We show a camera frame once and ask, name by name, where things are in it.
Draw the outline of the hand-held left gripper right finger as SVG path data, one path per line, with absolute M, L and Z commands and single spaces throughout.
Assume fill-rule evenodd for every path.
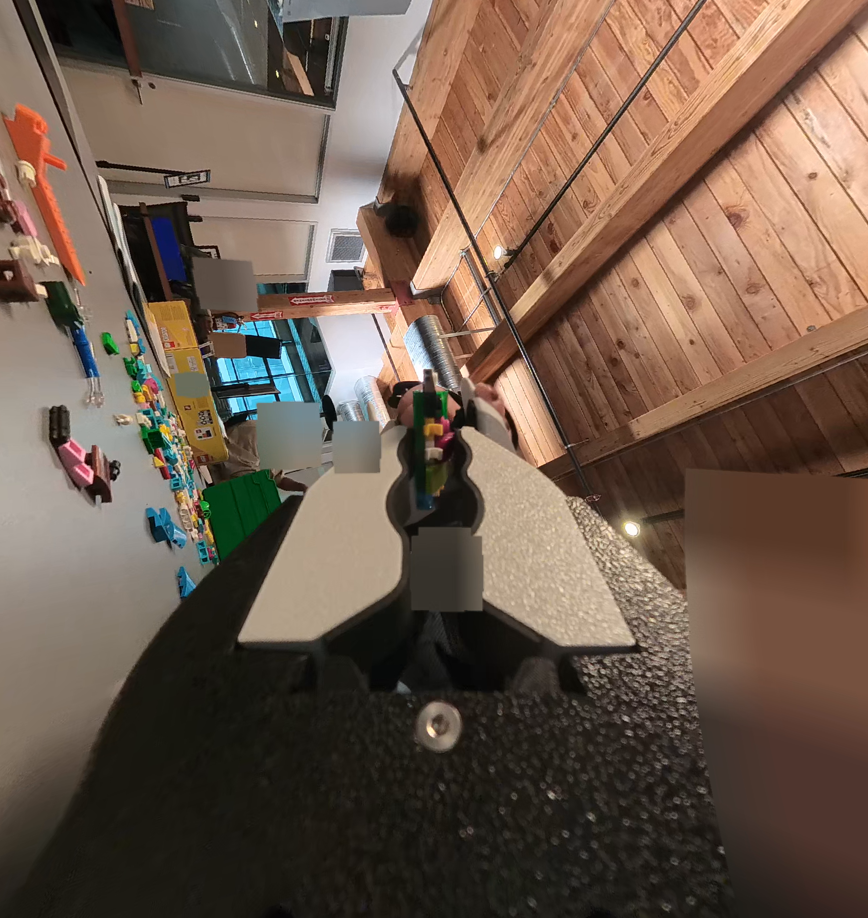
M 461 430 L 458 445 L 483 549 L 483 608 L 457 619 L 476 668 L 504 688 L 536 659 L 558 671 L 581 657 L 634 654 L 637 640 L 564 493 L 477 430 Z

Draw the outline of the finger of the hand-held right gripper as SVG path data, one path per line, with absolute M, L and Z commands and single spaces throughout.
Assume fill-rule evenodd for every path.
M 503 429 L 500 421 L 486 416 L 486 406 L 475 398 L 475 384 L 468 376 L 462 382 L 463 420 L 465 427 L 474 428 L 486 438 L 509 450 L 511 435 Z

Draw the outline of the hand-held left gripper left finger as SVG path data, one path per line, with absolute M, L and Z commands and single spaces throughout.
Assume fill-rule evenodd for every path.
M 308 488 L 239 632 L 246 651 L 354 666 L 394 690 L 417 635 L 409 599 L 408 430 L 380 437 L 376 473 L 330 471 Z

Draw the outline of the small multicolour lego assembly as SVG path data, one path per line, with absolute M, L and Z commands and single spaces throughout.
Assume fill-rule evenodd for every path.
M 456 407 L 452 396 L 431 369 L 424 370 L 420 388 L 413 393 L 413 475 L 419 511 L 436 510 L 451 480 L 455 447 L 451 411 Z

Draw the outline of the yellow lego box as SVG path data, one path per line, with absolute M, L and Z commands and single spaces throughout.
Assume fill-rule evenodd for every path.
M 222 421 L 186 303 L 148 303 L 145 316 L 152 321 L 155 340 L 163 348 L 167 385 L 193 451 L 207 464 L 226 461 Z

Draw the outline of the pile of small lego pieces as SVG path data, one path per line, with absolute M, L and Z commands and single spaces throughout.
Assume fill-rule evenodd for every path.
M 169 485 L 174 510 L 168 511 L 173 524 L 187 534 L 202 565 L 217 565 L 219 557 L 211 531 L 208 505 L 202 499 L 195 478 L 192 447 L 177 415 L 167 400 L 167 391 L 153 373 L 141 324 L 134 311 L 125 318 L 127 354 L 122 358 L 131 381 L 135 419 L 141 442 L 155 470 Z

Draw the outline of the brown curved lego piece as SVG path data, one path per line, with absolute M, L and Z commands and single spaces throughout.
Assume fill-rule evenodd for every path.
M 88 453 L 92 453 L 93 465 L 96 472 L 94 485 L 84 491 L 93 499 L 98 499 L 102 504 L 109 504 L 113 501 L 112 487 L 114 483 L 108 477 L 107 464 L 110 459 L 100 446 L 94 444 Z

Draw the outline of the pink lego plate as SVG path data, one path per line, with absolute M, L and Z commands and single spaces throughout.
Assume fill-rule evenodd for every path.
M 94 485 L 96 472 L 92 453 L 88 453 L 73 439 L 55 447 L 55 451 L 67 476 L 80 489 L 89 489 Z

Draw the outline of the dark green lego piece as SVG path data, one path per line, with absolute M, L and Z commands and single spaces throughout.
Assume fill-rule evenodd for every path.
M 50 316 L 59 330 L 72 331 L 84 327 L 85 319 L 72 290 L 63 281 L 46 281 L 46 305 Z

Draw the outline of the orange lego brick separator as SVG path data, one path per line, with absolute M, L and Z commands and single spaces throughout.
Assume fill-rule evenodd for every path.
M 4 124 L 18 160 L 29 164 L 35 173 L 32 193 L 60 263 L 78 284 L 86 285 L 83 267 L 48 176 L 50 168 L 65 172 L 68 166 L 51 151 L 47 122 L 34 110 L 16 105 L 13 117 L 4 117 Z

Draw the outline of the person's right hand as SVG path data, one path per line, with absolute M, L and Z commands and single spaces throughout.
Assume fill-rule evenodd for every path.
M 512 424 L 509 409 L 500 392 L 491 384 L 475 384 L 475 398 L 486 406 L 486 416 L 500 421 L 508 435 L 512 434 Z

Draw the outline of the green baseplate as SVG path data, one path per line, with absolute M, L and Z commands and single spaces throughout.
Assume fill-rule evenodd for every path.
M 282 504 L 280 490 L 269 470 L 235 477 L 206 488 L 202 499 L 210 511 L 210 527 L 221 561 Z

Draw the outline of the black ceiling pipe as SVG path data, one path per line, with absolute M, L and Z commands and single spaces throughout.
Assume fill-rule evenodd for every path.
M 674 32 L 671 34 L 669 39 L 665 42 L 662 48 L 657 52 L 656 56 L 653 58 L 652 62 L 649 64 L 647 70 L 643 75 L 640 76 L 635 86 L 632 87 L 629 94 L 621 102 L 618 110 L 612 116 L 612 118 L 604 125 L 601 132 L 598 134 L 597 138 L 591 143 L 591 146 L 588 148 L 587 153 L 583 156 L 581 161 L 578 163 L 578 166 L 574 168 L 572 173 L 568 176 L 565 182 L 559 187 L 552 200 L 546 205 L 543 213 L 534 221 L 532 227 L 527 231 L 524 238 L 516 245 L 513 249 L 502 250 L 502 255 L 505 257 L 502 261 L 502 271 L 506 271 L 509 267 L 514 264 L 517 258 L 520 257 L 522 251 L 530 244 L 534 236 L 542 228 L 543 224 L 546 222 L 548 217 L 553 213 L 555 207 L 562 201 L 564 195 L 575 183 L 576 179 L 580 176 L 582 171 L 587 167 L 589 162 L 594 158 L 594 156 L 599 151 L 600 147 L 604 144 L 607 138 L 613 133 L 615 127 L 618 125 L 619 121 L 626 115 L 631 105 L 637 100 L 637 98 L 642 94 L 648 82 L 650 81 L 651 76 L 655 75 L 658 68 L 661 66 L 667 55 L 670 51 L 676 46 L 677 42 L 681 39 L 683 34 L 689 29 L 690 25 L 693 23 L 693 20 L 704 8 L 706 1 L 696 1 L 690 7 L 689 11 L 680 21 L 679 25 L 676 27 Z
M 460 200 L 457 198 L 454 188 L 450 185 L 445 172 L 443 171 L 440 163 L 440 159 L 435 152 L 435 149 L 432 145 L 432 142 L 428 138 L 428 134 L 424 127 L 422 126 L 420 117 L 417 114 L 417 109 L 412 102 L 409 94 L 407 85 L 402 81 L 400 75 L 398 74 L 397 67 L 394 67 L 392 70 L 392 75 L 397 89 L 401 93 L 405 104 L 408 106 L 409 114 L 411 115 L 418 132 L 420 133 L 422 141 L 425 143 L 425 146 L 428 150 L 429 155 L 431 156 L 436 170 L 438 172 L 441 183 L 443 184 L 445 190 L 448 193 L 451 204 L 454 207 L 455 213 L 461 223 L 463 232 L 465 233 L 470 246 L 474 250 L 474 254 L 478 263 L 480 264 L 487 283 L 490 293 L 494 295 L 494 298 L 497 302 L 497 305 L 500 308 L 502 317 L 503 317 L 503 328 L 505 331 L 510 332 L 513 337 L 513 340 L 517 346 L 517 349 L 520 353 L 520 356 L 524 360 L 527 369 L 530 373 L 533 384 L 535 384 L 536 389 L 541 397 L 543 406 L 545 407 L 550 420 L 555 428 L 556 433 L 564 447 L 564 453 L 567 456 L 568 471 L 572 472 L 576 482 L 579 486 L 579 490 L 582 493 L 584 499 L 589 502 L 595 503 L 598 496 L 595 494 L 588 493 L 588 483 L 584 474 L 582 465 L 579 463 L 576 454 L 575 447 L 571 443 L 570 437 L 568 436 L 564 425 L 562 424 L 554 405 L 551 401 L 550 395 L 547 392 L 543 381 L 537 371 L 537 368 L 532 361 L 530 353 L 523 341 L 523 338 L 520 334 L 518 326 L 514 319 L 511 317 L 509 306 L 504 299 L 497 281 L 497 272 L 491 269 L 486 261 L 486 258 L 481 250 L 481 247 L 477 241 L 477 231 L 473 231 L 467 215 L 463 210 L 463 205 L 460 203 Z M 463 186 L 472 187 L 477 184 L 483 186 L 493 183 L 495 179 L 500 179 L 504 177 L 504 171 L 509 167 L 502 164 L 501 157 L 504 154 L 503 143 L 501 141 L 495 142 L 496 137 L 493 137 L 491 140 L 482 139 L 478 142 L 477 149 L 475 151 L 476 156 L 470 158 L 467 167 L 463 172 L 462 184 Z

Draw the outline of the wooden beam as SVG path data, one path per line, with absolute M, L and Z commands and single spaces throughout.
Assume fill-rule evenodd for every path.
M 332 294 L 335 296 L 335 305 L 327 306 L 291 306 L 288 301 L 290 295 L 303 294 Z M 298 293 L 298 294 L 264 294 L 257 296 L 257 310 L 283 310 L 285 320 L 311 317 L 342 317 L 366 314 L 393 314 L 400 308 L 400 303 L 389 288 L 362 290 L 342 293 Z

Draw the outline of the large exterior window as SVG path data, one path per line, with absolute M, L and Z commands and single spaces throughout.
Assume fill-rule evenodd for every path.
M 234 334 L 279 338 L 279 360 L 247 357 L 214 358 L 209 374 L 222 419 L 243 415 L 255 419 L 266 402 L 319 402 L 325 395 L 332 366 L 317 324 L 311 318 L 242 324 Z

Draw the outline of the blue panel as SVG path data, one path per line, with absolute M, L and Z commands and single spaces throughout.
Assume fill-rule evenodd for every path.
M 187 273 L 183 252 L 173 222 L 167 217 L 151 217 L 152 231 L 168 281 L 185 283 Z

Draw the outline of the dark wooden furniture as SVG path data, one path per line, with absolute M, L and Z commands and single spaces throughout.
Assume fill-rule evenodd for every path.
M 149 302 L 174 299 L 191 301 L 195 293 L 189 261 L 195 257 L 220 258 L 218 246 L 195 244 L 193 226 L 203 222 L 203 218 L 189 214 L 185 197 L 163 204 L 119 205 L 119 211 L 145 298 Z M 168 281 L 165 275 L 152 231 L 151 217 L 156 216 L 167 217 L 174 224 L 187 273 L 185 283 Z

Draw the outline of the white instruction booklet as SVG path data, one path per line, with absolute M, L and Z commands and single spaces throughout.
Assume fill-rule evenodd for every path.
M 132 307 L 137 312 L 142 312 L 146 305 L 141 282 L 132 261 L 128 236 L 126 234 L 119 208 L 113 203 L 106 180 L 96 177 L 96 182 L 103 208 L 104 220 L 107 224 L 111 244 L 113 246 L 124 285 L 129 294 Z

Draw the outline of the interior glass window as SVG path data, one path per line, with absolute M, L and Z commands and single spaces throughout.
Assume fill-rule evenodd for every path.
M 65 58 L 201 86 L 336 107 L 346 17 L 281 1 L 38 1 Z

